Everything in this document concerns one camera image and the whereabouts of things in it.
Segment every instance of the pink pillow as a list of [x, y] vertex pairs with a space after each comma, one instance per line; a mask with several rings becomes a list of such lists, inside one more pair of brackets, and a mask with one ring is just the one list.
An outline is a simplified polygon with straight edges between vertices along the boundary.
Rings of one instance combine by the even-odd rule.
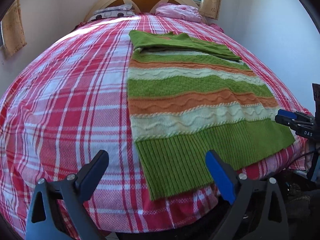
[[217, 25], [217, 24], [215, 24], [215, 23], [211, 23], [210, 26], [211, 26], [212, 28], [214, 28], [215, 30], [224, 33], [224, 30], [223, 30], [219, 25]]
[[202, 17], [198, 9], [188, 5], [177, 5], [172, 3], [160, 3], [156, 9], [156, 16], [180, 19], [199, 23]]

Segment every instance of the knit sweater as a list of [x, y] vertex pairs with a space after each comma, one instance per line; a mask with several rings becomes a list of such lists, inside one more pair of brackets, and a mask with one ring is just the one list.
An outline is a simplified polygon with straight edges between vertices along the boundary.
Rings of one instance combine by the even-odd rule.
[[212, 183], [205, 154], [235, 170], [294, 142], [263, 81], [225, 45], [182, 33], [131, 31], [132, 135], [151, 200]]

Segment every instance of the screw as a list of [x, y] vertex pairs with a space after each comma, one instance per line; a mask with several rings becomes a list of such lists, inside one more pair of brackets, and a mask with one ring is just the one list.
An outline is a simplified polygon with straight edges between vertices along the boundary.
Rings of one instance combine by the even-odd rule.
[[240, 173], [239, 174], [239, 179], [245, 180], [245, 179], [247, 179], [247, 175], [245, 175], [243, 173]]
[[277, 183], [277, 180], [276, 180], [275, 178], [270, 178], [270, 179], [269, 179], [269, 182], [270, 182], [271, 184], [276, 184], [276, 183]]
[[74, 174], [69, 174], [68, 176], [67, 176], [67, 180], [73, 180], [73, 179], [75, 179], [75, 175]]
[[38, 180], [38, 184], [43, 184], [45, 182], [45, 179], [44, 178], [41, 178]]

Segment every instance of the pillow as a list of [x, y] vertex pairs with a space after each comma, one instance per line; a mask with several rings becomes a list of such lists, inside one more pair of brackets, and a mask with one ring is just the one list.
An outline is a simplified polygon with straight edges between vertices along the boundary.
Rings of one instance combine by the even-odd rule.
[[217, 24], [215, 24], [215, 23], [211, 23], [210, 26], [211, 26], [212, 28], [214, 28], [215, 30], [224, 33], [224, 30], [223, 30], [219, 25], [217, 25]]
[[101, 20], [111, 17], [125, 17], [133, 15], [135, 15], [133, 5], [126, 3], [119, 6], [107, 7], [101, 10], [97, 10], [93, 13], [93, 16], [88, 20], [88, 22], [92, 20]]
[[95, 14], [88, 20], [88, 22], [92, 20], [101, 20], [101, 19], [107, 19], [112, 17], [126, 17], [126, 16], [133, 16], [133, 15], [135, 15], [133, 11], [125, 11], [125, 10], [106, 11], [100, 14]]
[[155, 15], [189, 22], [202, 22], [202, 16], [199, 14], [198, 9], [188, 5], [160, 3], [156, 8]]

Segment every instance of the plaid bedsheet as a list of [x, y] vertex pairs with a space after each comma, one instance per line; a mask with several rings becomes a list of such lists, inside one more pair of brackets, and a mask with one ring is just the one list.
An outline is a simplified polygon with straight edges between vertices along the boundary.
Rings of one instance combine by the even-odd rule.
[[[183, 20], [138, 15], [92, 22], [57, 41], [15, 79], [1, 99], [0, 212], [21, 235], [36, 181], [64, 179], [88, 163], [100, 149], [110, 165], [85, 207], [98, 228], [149, 232], [181, 227], [201, 218], [217, 204], [209, 186], [151, 202], [133, 145], [127, 107], [127, 70], [132, 54], [131, 30], [188, 33], [227, 45], [270, 87], [280, 106], [303, 108], [261, 61], [213, 28]], [[259, 179], [283, 169], [302, 153], [305, 140], [243, 168]], [[293, 167], [303, 169], [303, 160]], [[77, 238], [63, 203], [62, 215]]]

